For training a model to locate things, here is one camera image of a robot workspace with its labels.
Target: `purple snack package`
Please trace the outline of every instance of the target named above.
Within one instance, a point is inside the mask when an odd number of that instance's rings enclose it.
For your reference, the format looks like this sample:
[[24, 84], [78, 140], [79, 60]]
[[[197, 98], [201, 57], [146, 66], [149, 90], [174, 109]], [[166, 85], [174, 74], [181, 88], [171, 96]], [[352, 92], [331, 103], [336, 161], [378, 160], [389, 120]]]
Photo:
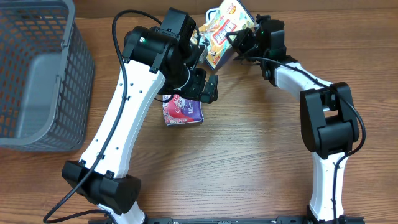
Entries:
[[203, 113], [201, 103], [194, 100], [186, 100], [179, 95], [174, 95], [168, 103], [163, 103], [163, 117], [167, 126], [176, 124], [202, 123]]

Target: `table surface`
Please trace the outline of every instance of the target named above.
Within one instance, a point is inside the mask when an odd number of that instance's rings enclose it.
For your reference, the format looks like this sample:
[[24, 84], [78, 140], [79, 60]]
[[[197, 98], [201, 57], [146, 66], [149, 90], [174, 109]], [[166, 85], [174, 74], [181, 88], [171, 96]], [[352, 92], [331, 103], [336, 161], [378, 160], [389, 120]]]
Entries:
[[[288, 53], [314, 75], [350, 85], [367, 129], [348, 160], [347, 215], [367, 223], [398, 220], [398, 9], [273, 12], [285, 21]], [[203, 16], [193, 17], [198, 24]], [[69, 153], [0, 151], [0, 222], [40, 223], [69, 190], [61, 169], [93, 139], [118, 79], [112, 18], [77, 19], [95, 59], [86, 141]], [[142, 17], [118, 22], [119, 41]], [[205, 121], [167, 128], [153, 102], [134, 145], [129, 174], [142, 180], [139, 206], [150, 217], [264, 218], [304, 215], [312, 194], [312, 157], [300, 135], [300, 105], [264, 81], [259, 67], [229, 61], [218, 71], [218, 101]], [[74, 195], [55, 217], [95, 208]], [[86, 223], [88, 215], [68, 223]]]

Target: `white arm link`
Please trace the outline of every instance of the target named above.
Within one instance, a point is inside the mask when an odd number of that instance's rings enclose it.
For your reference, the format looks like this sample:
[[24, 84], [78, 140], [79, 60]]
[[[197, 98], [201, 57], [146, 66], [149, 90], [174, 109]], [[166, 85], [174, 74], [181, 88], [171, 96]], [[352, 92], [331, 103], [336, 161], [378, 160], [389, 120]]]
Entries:
[[[161, 72], [149, 71], [149, 66], [131, 60], [125, 64], [127, 72], [127, 98], [118, 126], [105, 150], [95, 172], [114, 172], [114, 178], [123, 178], [129, 170], [132, 147], [155, 95], [163, 87], [165, 78]], [[123, 75], [120, 71], [118, 85], [93, 141], [80, 160], [90, 168], [116, 119], [123, 95]]]
[[[291, 67], [297, 67], [300, 70], [303, 70], [304, 72], [307, 72], [300, 63], [298, 62], [292, 62], [288, 63]], [[320, 78], [317, 78], [316, 76], [312, 75], [311, 73], [307, 72], [309, 75], [311, 75], [313, 78], [318, 79], [318, 82], [325, 84], [325, 85], [331, 85], [331, 82], [324, 81]], [[322, 86], [316, 85], [313, 81], [311, 81], [309, 78], [301, 74], [300, 72], [296, 72], [294, 70], [291, 70], [289, 68], [279, 66], [275, 69], [275, 84], [283, 89], [287, 90], [291, 95], [293, 95], [297, 100], [300, 100], [300, 92], [304, 90], [309, 90], [309, 89], [320, 89], [323, 88]]]
[[[317, 220], [329, 221], [333, 219], [333, 178], [335, 164], [344, 156], [344, 153], [330, 155], [328, 159], [322, 159], [316, 152], [312, 153], [313, 159], [313, 190], [310, 201], [310, 209]], [[341, 194], [343, 191], [344, 169], [347, 163], [344, 159], [337, 170], [336, 181], [336, 213], [337, 217], [344, 214], [341, 204]]]
[[111, 208], [104, 205], [100, 204], [98, 207], [110, 212], [118, 224], [142, 224], [145, 220], [145, 214], [141, 209], [139, 209], [137, 202], [135, 202], [130, 208], [130, 211], [121, 215], [115, 214]]
[[[300, 63], [288, 63], [291, 67], [297, 67], [305, 72], [307, 72]], [[317, 79], [318, 82], [331, 85], [331, 82], [324, 81], [311, 73], [307, 72], [313, 78]], [[289, 68], [280, 66], [275, 70], [275, 83], [276, 85], [287, 90], [292, 94], [297, 100], [300, 100], [300, 92], [310, 89], [321, 89], [320, 85], [315, 84], [305, 75], [300, 72], [296, 72]], [[317, 220], [332, 220], [333, 219], [333, 178], [334, 178], [334, 168], [335, 163], [344, 155], [343, 152], [330, 155], [328, 159], [322, 159], [315, 152], [312, 153], [313, 157], [313, 191], [312, 198], [310, 201], [310, 209]], [[343, 214], [343, 206], [341, 204], [341, 194], [343, 191], [343, 175], [344, 167], [347, 159], [343, 160], [340, 164], [340, 169], [337, 173], [337, 185], [336, 185], [336, 211], [337, 217]]]

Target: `candy box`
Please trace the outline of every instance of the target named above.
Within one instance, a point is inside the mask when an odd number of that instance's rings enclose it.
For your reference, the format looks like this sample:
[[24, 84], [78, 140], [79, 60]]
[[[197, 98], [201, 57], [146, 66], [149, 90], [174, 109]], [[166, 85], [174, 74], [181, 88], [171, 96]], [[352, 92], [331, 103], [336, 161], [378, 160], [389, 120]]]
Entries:
[[[163, 96], [164, 101], [169, 98], [170, 95]], [[177, 94], [169, 102], [163, 103], [163, 117], [167, 126], [201, 124], [204, 120], [199, 101], [186, 100]]]
[[[206, 14], [207, 23], [199, 27], [200, 44], [207, 46], [207, 64], [217, 69], [233, 54], [226, 34], [254, 26], [254, 18], [239, 0], [224, 0], [218, 9], [211, 9]], [[197, 33], [191, 42], [196, 44]]]

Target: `basket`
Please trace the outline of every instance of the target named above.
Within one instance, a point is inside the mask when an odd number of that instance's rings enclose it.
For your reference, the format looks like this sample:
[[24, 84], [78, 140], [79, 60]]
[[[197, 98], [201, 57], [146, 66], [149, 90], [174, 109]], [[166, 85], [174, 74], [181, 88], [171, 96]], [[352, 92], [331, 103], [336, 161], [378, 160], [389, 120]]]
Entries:
[[79, 149], [93, 78], [72, 0], [0, 1], [0, 147]]

